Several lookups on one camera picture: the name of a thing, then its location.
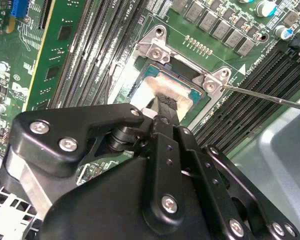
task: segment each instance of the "green circuit board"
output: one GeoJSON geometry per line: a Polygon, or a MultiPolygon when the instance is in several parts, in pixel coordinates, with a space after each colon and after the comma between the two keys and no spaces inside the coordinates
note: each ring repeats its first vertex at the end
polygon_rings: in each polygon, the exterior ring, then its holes
{"type": "MultiPolygon", "coordinates": [[[[10,15],[13,2],[0,0],[0,10],[3,10],[0,11],[0,19],[3,19],[0,24],[0,107],[4,108],[0,114],[1,155],[7,147],[12,119],[22,111],[103,104],[107,75],[113,65],[108,103],[128,102],[129,93],[136,87],[138,71],[140,73],[146,61],[135,63],[130,71],[137,72],[135,76],[127,79],[121,73],[136,44],[157,25],[166,27],[168,46],[208,72],[230,68],[229,83],[233,85],[241,84],[279,41],[274,36],[276,26],[284,25],[295,34],[300,33],[300,10],[295,9],[300,0],[274,1],[277,10],[271,17],[257,16],[255,9],[260,0],[250,3],[237,0],[29,0],[26,15],[17,18],[10,15]],[[185,4],[176,10],[174,4],[179,2],[185,4]],[[232,12],[226,18],[228,9],[232,12]],[[192,17],[193,10],[199,11],[196,19],[192,17]],[[200,24],[207,12],[213,13],[218,24],[222,21],[229,29],[240,32],[253,44],[252,49],[230,47],[225,42],[228,35],[220,40],[216,29],[203,30],[200,24]],[[88,42],[95,26],[99,26],[95,41],[88,42]]],[[[209,120],[229,94],[224,92],[194,131],[209,120]]],[[[188,126],[208,101],[202,94],[181,123],[188,126]]]]}

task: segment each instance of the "black metal arm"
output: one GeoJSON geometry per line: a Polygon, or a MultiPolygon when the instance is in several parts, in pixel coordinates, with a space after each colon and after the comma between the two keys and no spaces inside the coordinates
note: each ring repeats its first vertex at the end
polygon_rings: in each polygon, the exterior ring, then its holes
{"type": "Polygon", "coordinates": [[[44,218],[40,240],[300,240],[222,152],[200,149],[172,112],[149,111],[125,103],[15,118],[0,179],[44,218]],[[75,185],[78,166],[125,150],[132,159],[75,185]]]}

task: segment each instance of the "screw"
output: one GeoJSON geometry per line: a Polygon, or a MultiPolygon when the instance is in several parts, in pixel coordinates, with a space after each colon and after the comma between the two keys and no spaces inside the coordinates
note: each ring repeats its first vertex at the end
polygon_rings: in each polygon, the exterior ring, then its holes
{"type": "Polygon", "coordinates": [[[162,207],[170,214],[175,214],[178,210],[176,201],[168,195],[163,196],[161,204],[162,207]]]}
{"type": "Polygon", "coordinates": [[[273,226],[273,228],[274,228],[274,230],[277,234],[279,234],[280,236],[285,235],[284,230],[282,229],[282,227],[278,223],[274,222],[274,223],[272,223],[272,226],[273,226]]]}
{"type": "Polygon", "coordinates": [[[218,155],[219,153],[218,153],[218,151],[212,146],[212,147],[210,147],[210,150],[211,150],[211,152],[213,153],[213,154],[215,154],[215,155],[218,155]]]}
{"type": "Polygon", "coordinates": [[[285,229],[293,236],[295,237],[296,236],[296,233],[295,231],[293,230],[293,228],[291,226],[289,226],[288,224],[285,224],[285,229]]]}
{"type": "Polygon", "coordinates": [[[131,113],[137,117],[140,116],[140,113],[137,110],[131,109],[131,113]]]}
{"type": "Polygon", "coordinates": [[[206,90],[207,90],[208,92],[212,92],[213,90],[215,90],[215,85],[212,84],[212,83],[207,84],[207,85],[206,85],[206,90]]]}
{"type": "Polygon", "coordinates": [[[74,152],[78,148],[76,140],[65,137],[59,141],[59,147],[66,152],[74,152]]]}
{"type": "Polygon", "coordinates": [[[244,236],[244,229],[242,228],[241,224],[237,220],[231,219],[229,221],[229,224],[232,232],[235,235],[237,235],[239,238],[242,238],[244,236]]]}
{"type": "Polygon", "coordinates": [[[49,132],[49,125],[42,121],[35,121],[30,124],[30,130],[35,134],[46,134],[49,132]]]}
{"type": "Polygon", "coordinates": [[[184,128],[184,129],[183,129],[183,132],[184,132],[185,134],[190,134],[190,131],[189,131],[189,129],[187,129],[187,128],[184,128]]]}

